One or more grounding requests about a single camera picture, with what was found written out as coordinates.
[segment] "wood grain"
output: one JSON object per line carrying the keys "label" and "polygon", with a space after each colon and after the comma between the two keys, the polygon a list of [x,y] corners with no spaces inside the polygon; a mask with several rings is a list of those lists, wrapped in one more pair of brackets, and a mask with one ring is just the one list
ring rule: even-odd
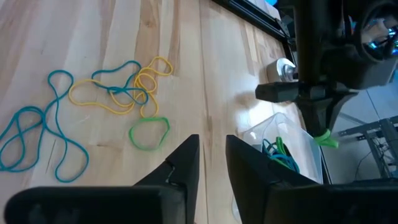
{"label": "wood grain", "polygon": [[[142,152],[129,142],[127,131],[139,119],[139,108],[117,116],[97,107],[74,106],[64,99],[60,125],[91,157],[84,175],[68,185],[133,185],[189,135],[199,134],[201,167],[195,221],[235,223],[225,136],[240,135],[278,111],[297,124],[300,116],[294,105],[273,105],[254,97],[256,85],[267,82],[266,66],[284,56],[281,44],[212,1],[0,1],[0,128],[5,128],[19,108],[45,107],[53,99],[47,85],[52,70],[68,70],[79,80],[127,60],[147,65],[156,55],[168,58],[175,67],[172,76],[156,77],[159,116],[168,117],[172,127],[162,149]],[[161,64],[156,67],[165,69]],[[98,79],[122,85],[133,70],[129,67]],[[55,77],[53,82],[58,92],[70,83],[66,77]],[[75,98],[113,106],[109,95],[93,85],[79,87]],[[146,113],[152,110],[149,105]],[[53,108],[47,117],[51,128],[55,127],[54,116]],[[37,119],[27,114],[21,123],[27,126]],[[158,141],[163,130],[161,124],[142,128],[148,133],[140,138],[142,142]],[[35,159],[39,133],[35,130],[25,137],[28,155],[24,164]],[[54,169],[63,150],[61,139],[45,134],[40,161],[33,169],[21,174],[1,172],[0,210],[22,189],[62,185],[55,180]],[[18,154],[21,146],[14,142],[7,151]],[[3,155],[5,161],[12,158],[15,155]],[[60,175],[72,176],[82,162],[83,154],[71,147]]]}

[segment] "clear plastic container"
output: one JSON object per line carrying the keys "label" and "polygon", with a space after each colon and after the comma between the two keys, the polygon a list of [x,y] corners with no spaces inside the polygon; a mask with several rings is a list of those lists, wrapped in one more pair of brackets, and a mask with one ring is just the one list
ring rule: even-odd
{"label": "clear plastic container", "polygon": [[[288,119],[283,113],[276,113],[255,127],[243,133],[243,141],[261,150],[262,140],[273,143],[281,137],[300,169],[300,174],[322,184],[322,162],[319,145],[299,125]],[[233,215],[240,222],[235,199],[232,205]]]}

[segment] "rubber band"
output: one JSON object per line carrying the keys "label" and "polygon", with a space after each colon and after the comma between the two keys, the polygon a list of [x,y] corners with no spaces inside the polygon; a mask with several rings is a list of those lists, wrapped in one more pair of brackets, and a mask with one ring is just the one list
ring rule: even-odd
{"label": "rubber band", "polygon": [[134,78],[134,76],[141,70],[141,64],[140,64],[139,62],[137,62],[137,61],[135,61],[135,60],[130,60],[130,61],[127,61],[126,63],[122,64],[121,66],[119,66],[119,67],[117,67],[117,68],[110,69],[110,70],[98,70],[98,71],[95,71],[95,72],[91,75],[91,79],[94,80],[94,79],[95,79],[95,76],[98,75],[98,74],[100,74],[100,73],[114,73],[114,72],[117,72],[117,71],[121,70],[122,68],[124,68],[125,66],[129,65],[130,63],[133,63],[133,64],[137,65],[137,66],[138,66],[138,70],[137,70],[136,72],[132,73],[132,74],[129,76],[129,78],[127,79],[126,83],[124,84],[124,87],[120,88],[120,87],[118,87],[118,86],[105,86],[105,85],[102,84],[102,83],[96,83],[96,82],[94,82],[94,85],[96,85],[96,86],[98,86],[98,87],[100,87],[100,88],[106,89],[106,90],[108,91],[108,93],[111,93],[111,90],[113,90],[112,94],[115,94],[115,95],[119,94],[120,92],[123,91],[123,89],[126,89],[127,86],[129,86],[130,81],[131,81],[131,80]]}
{"label": "rubber band", "polygon": [[[169,66],[170,71],[169,71],[168,73],[164,73],[164,72],[160,72],[160,71],[158,71],[158,70],[156,70],[156,69],[154,69],[154,68],[151,68],[151,66],[153,66],[153,64],[154,64],[154,62],[155,62],[156,60],[161,60],[161,61],[165,62],[166,65]],[[174,69],[173,69],[172,64],[171,64],[167,59],[165,59],[165,58],[163,58],[163,57],[161,57],[161,56],[156,56],[156,57],[154,57],[154,58],[152,59],[152,61],[150,62],[150,64],[149,64],[148,66],[142,68],[142,69],[139,71],[139,73],[138,73],[136,79],[134,80],[133,87],[134,87],[134,88],[142,88],[142,89],[144,89],[144,90],[148,93],[148,95],[150,96],[150,98],[152,98],[152,100],[154,101],[154,104],[155,104],[155,113],[154,113],[152,116],[148,116],[148,117],[155,117],[155,116],[157,116],[157,114],[158,114],[158,112],[159,112],[159,104],[158,104],[158,102],[157,102],[157,100],[156,100],[156,98],[155,98],[155,96],[154,96],[154,94],[153,94],[153,92],[155,92],[156,89],[157,89],[156,80],[155,80],[155,78],[153,78],[151,75],[149,75],[149,74],[146,73],[146,72],[153,72],[153,73],[155,73],[156,75],[161,75],[161,76],[169,76],[169,75],[171,75],[171,74],[173,73],[173,70],[174,70]],[[148,89],[148,87],[146,87],[146,86],[142,83],[142,80],[141,80],[141,79],[142,79],[143,77],[147,77],[147,78],[150,78],[150,79],[151,79],[151,81],[154,83],[153,89],[151,89],[151,90]],[[134,93],[133,93],[133,96],[134,96],[134,98],[137,100],[139,97],[141,97],[141,94],[142,94],[142,93],[139,93],[139,94],[137,95],[136,92],[134,92]],[[113,101],[114,101],[117,105],[119,105],[119,106],[122,106],[122,107],[132,106],[132,103],[126,104],[126,105],[120,103],[117,99],[115,99],[115,97],[112,97],[112,99],[113,99]],[[146,116],[144,115],[144,108],[145,108],[145,105],[141,105],[140,114],[141,114],[141,117],[146,118]]]}
{"label": "rubber band", "polygon": [[[163,134],[162,138],[160,139],[160,141],[156,147],[151,148],[151,147],[142,146],[139,143],[137,143],[136,140],[134,139],[134,131],[140,124],[146,123],[146,122],[153,122],[153,121],[164,121],[164,123],[166,124],[166,127],[167,127],[166,132]],[[129,131],[129,137],[130,137],[132,144],[135,145],[138,149],[143,150],[143,151],[154,151],[154,150],[158,149],[163,144],[169,131],[170,131],[170,123],[169,123],[169,120],[165,117],[141,118],[135,125],[133,125],[131,127],[131,129]]]}
{"label": "rubber band", "polygon": [[[166,65],[168,65],[168,66],[170,67],[170,71],[169,71],[168,73],[164,73],[164,72],[160,72],[160,71],[158,71],[158,70],[156,70],[156,69],[154,69],[154,68],[151,68],[151,66],[153,66],[153,64],[154,64],[154,62],[155,62],[156,60],[162,60],[162,61],[164,61],[164,62],[166,63]],[[131,80],[132,80],[133,77],[137,74],[137,72],[134,72],[134,73],[127,79],[126,84],[125,84],[123,87],[118,87],[118,86],[105,86],[105,85],[104,85],[103,83],[101,83],[100,81],[94,79],[95,76],[98,75],[98,74],[100,74],[100,73],[113,73],[113,72],[117,72],[118,70],[122,69],[123,67],[125,67],[126,65],[128,65],[128,64],[130,64],[130,63],[135,63],[135,64],[138,65],[138,67],[140,68],[140,70],[139,70],[139,72],[138,72],[138,75],[136,76],[136,78],[135,78],[135,80],[134,80],[134,82],[133,82],[133,84],[132,84],[132,88],[128,88],[127,86],[131,83]],[[156,89],[157,89],[157,82],[156,82],[156,80],[155,80],[154,77],[152,77],[152,76],[149,75],[148,73],[145,73],[145,71],[146,71],[146,72],[153,72],[153,73],[155,73],[156,75],[169,76],[169,75],[171,75],[172,72],[173,72],[173,66],[171,65],[171,63],[170,63],[167,59],[165,59],[165,58],[163,58],[163,57],[161,57],[161,56],[156,56],[156,57],[154,57],[154,58],[152,59],[152,61],[150,62],[150,64],[149,64],[148,66],[144,67],[144,68],[141,68],[141,65],[140,65],[138,62],[136,62],[136,61],[134,61],[134,60],[130,60],[130,61],[124,63],[123,65],[119,66],[118,68],[115,68],[115,69],[112,69],[112,70],[98,70],[98,71],[94,72],[94,73],[91,75],[91,79],[85,79],[85,80],[81,80],[81,81],[79,81],[79,82],[76,82],[76,83],[70,88],[70,90],[69,90],[69,95],[68,95],[69,100],[70,100],[73,104],[78,105],[78,106],[89,106],[89,105],[100,106],[100,107],[102,107],[102,108],[104,108],[104,109],[106,109],[106,110],[108,110],[108,111],[110,111],[110,112],[112,112],[112,113],[114,113],[114,114],[119,114],[119,115],[128,114],[128,113],[134,108],[134,105],[135,105],[135,104],[138,104],[138,105],[141,105],[141,108],[140,108],[140,115],[141,115],[141,117],[145,118],[145,117],[146,117],[146,116],[144,115],[144,107],[145,107],[145,104],[149,101],[149,98],[152,98],[152,100],[154,101],[154,104],[155,104],[155,113],[154,113],[151,117],[155,117],[155,116],[157,116],[157,114],[158,114],[158,112],[159,112],[159,104],[158,104],[158,102],[157,102],[157,100],[156,100],[154,94],[152,94],[152,93],[155,92]],[[149,79],[152,81],[152,83],[154,84],[153,89],[151,89],[151,90],[148,89],[148,87],[146,87],[146,86],[142,83],[142,78],[143,78],[143,77],[149,78]],[[128,109],[125,110],[125,111],[116,111],[116,110],[114,110],[114,109],[112,109],[112,108],[110,108],[110,107],[108,107],[108,106],[106,106],[106,105],[104,105],[104,104],[102,104],[102,103],[98,103],[98,102],[93,102],[93,101],[84,102],[84,103],[82,103],[82,102],[77,102],[77,100],[73,99],[73,97],[72,97],[72,91],[76,88],[76,86],[81,85],[81,84],[86,83],[86,82],[93,82],[96,86],[98,86],[98,87],[100,87],[100,88],[104,88],[104,89],[111,95],[111,98],[112,98],[112,100],[115,102],[116,105],[118,105],[118,106],[120,106],[120,107],[123,107],[123,108],[128,108]],[[116,99],[116,97],[115,97],[115,95],[117,95],[117,94],[119,94],[119,93],[125,93],[125,94],[127,94],[130,98],[132,98],[132,102],[130,102],[130,103],[128,103],[128,104],[120,103],[120,102]],[[145,95],[145,100],[144,100],[143,102],[138,101],[138,99],[144,97],[144,95]]]}
{"label": "rubber band", "polygon": [[[110,108],[110,107],[108,107],[108,106],[106,106],[106,105],[104,105],[104,104],[102,104],[102,103],[98,103],[98,102],[94,102],[94,101],[89,101],[89,102],[77,102],[77,101],[72,97],[72,92],[73,92],[73,90],[74,90],[77,86],[79,86],[79,85],[81,85],[81,84],[83,84],[83,83],[86,83],[86,82],[92,82],[92,83],[94,83],[94,84],[103,85],[100,81],[94,80],[94,79],[84,79],[84,80],[80,80],[80,81],[76,82],[74,85],[72,85],[72,86],[70,87],[69,92],[68,92],[69,100],[70,100],[74,105],[77,105],[77,106],[95,105],[95,106],[100,106],[100,107],[102,107],[102,108],[104,108],[104,109],[106,109],[106,110],[108,110],[108,111],[110,111],[110,112],[112,112],[112,113],[114,113],[114,114],[124,115],[124,114],[128,114],[128,113],[133,109],[135,103],[137,103],[138,105],[144,105],[144,104],[146,104],[146,103],[148,102],[148,99],[149,99],[148,93],[147,93],[144,89],[142,89],[142,88],[112,88],[112,89],[110,89],[110,90],[117,90],[117,89],[120,89],[121,91],[123,91],[123,92],[125,92],[125,93],[127,93],[127,91],[129,91],[129,90],[132,90],[132,91],[134,91],[134,90],[141,91],[142,93],[140,93],[140,94],[145,95],[145,96],[146,96],[146,97],[145,97],[146,100],[145,100],[144,102],[141,103],[141,102],[139,102],[139,101],[136,100],[137,98],[132,97],[133,102],[129,105],[130,108],[128,108],[128,109],[125,110],[125,111],[116,111],[116,110],[114,110],[114,109],[112,109],[112,108]],[[113,99],[113,100],[116,100],[115,97],[114,97],[114,93],[110,92],[110,94],[111,94],[112,99]]]}
{"label": "rubber band", "polygon": [[[68,87],[68,89],[65,91],[65,93],[62,93],[60,96],[58,96],[58,93],[57,93],[54,85],[51,83],[51,78],[55,74],[58,74],[58,73],[63,73],[63,74],[68,75],[70,77],[70,80],[71,80],[70,81],[70,86]],[[17,111],[14,114],[14,116],[11,119],[11,121],[7,125],[6,129],[0,134],[0,141],[1,141],[3,139],[3,137],[8,133],[8,131],[10,130],[11,126],[14,123],[16,123],[18,134],[14,135],[10,139],[8,139],[6,141],[6,143],[4,143],[3,147],[0,149],[0,171],[3,171],[3,172],[24,172],[24,171],[29,170],[32,167],[34,167],[38,163],[39,158],[40,158],[40,147],[41,147],[41,143],[42,143],[42,140],[43,140],[44,132],[48,131],[50,134],[53,134],[56,137],[62,138],[64,143],[65,143],[65,150],[63,152],[63,156],[61,158],[61,161],[58,163],[58,165],[55,168],[55,178],[59,182],[70,183],[70,182],[73,182],[74,180],[76,180],[77,178],[79,178],[84,173],[84,171],[86,170],[86,168],[88,166],[89,160],[90,160],[90,157],[88,155],[87,150],[82,145],[80,145],[79,143],[75,142],[74,140],[71,140],[71,139],[67,138],[64,135],[64,133],[62,132],[61,127],[60,127],[59,122],[58,122],[59,101],[68,94],[69,89],[72,87],[72,85],[73,85],[73,76],[68,71],[55,70],[55,71],[53,71],[53,72],[51,72],[49,74],[49,76],[47,78],[47,83],[50,85],[51,89],[53,90],[54,95],[55,95],[55,99],[53,101],[51,101],[47,105],[47,107],[44,109],[44,111],[41,110],[40,108],[36,107],[36,106],[25,106],[25,107],[21,108],[19,111]],[[47,123],[46,123],[47,113],[50,111],[50,108],[54,104],[56,104],[56,108],[55,108],[55,124],[57,126],[57,132],[51,130],[47,126]],[[19,119],[20,119],[21,115],[24,114],[24,113],[36,113],[36,114],[38,114],[40,116],[40,121],[38,121],[37,123],[33,124],[32,126],[26,128],[25,130],[21,130],[21,125],[19,123]],[[24,134],[29,132],[29,131],[31,131],[31,130],[33,130],[34,128],[36,128],[36,127],[38,127],[40,125],[42,125],[42,130],[40,132],[39,142],[37,144],[37,154],[36,154],[35,161],[31,165],[28,165],[25,168],[16,169],[16,167],[19,166],[22,163],[22,161],[24,160],[25,154],[26,154],[26,145],[25,145]],[[11,164],[9,166],[6,166],[3,163],[3,161],[2,161],[2,154],[3,154],[6,146],[11,141],[13,141],[14,139],[17,139],[17,138],[19,138],[19,140],[21,141],[21,144],[22,144],[21,156],[15,163],[13,163],[13,164]],[[67,152],[68,152],[68,143],[71,143],[72,145],[75,145],[77,148],[79,148],[83,152],[83,154],[86,157],[86,163],[83,166],[83,168],[81,169],[81,171],[79,171],[74,177],[72,177],[70,179],[62,179],[61,177],[59,177],[58,171],[59,171],[60,166],[63,164],[63,162],[64,162],[64,160],[66,158],[66,155],[67,155]]]}

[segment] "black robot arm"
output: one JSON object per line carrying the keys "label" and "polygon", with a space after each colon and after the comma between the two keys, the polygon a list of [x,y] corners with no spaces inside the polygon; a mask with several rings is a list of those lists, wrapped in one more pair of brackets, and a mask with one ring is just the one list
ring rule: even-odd
{"label": "black robot arm", "polygon": [[322,136],[357,94],[353,90],[390,80],[391,72],[383,70],[396,61],[398,3],[308,0],[280,1],[279,6],[294,9],[298,82],[259,85],[256,98],[295,102],[307,131]]}

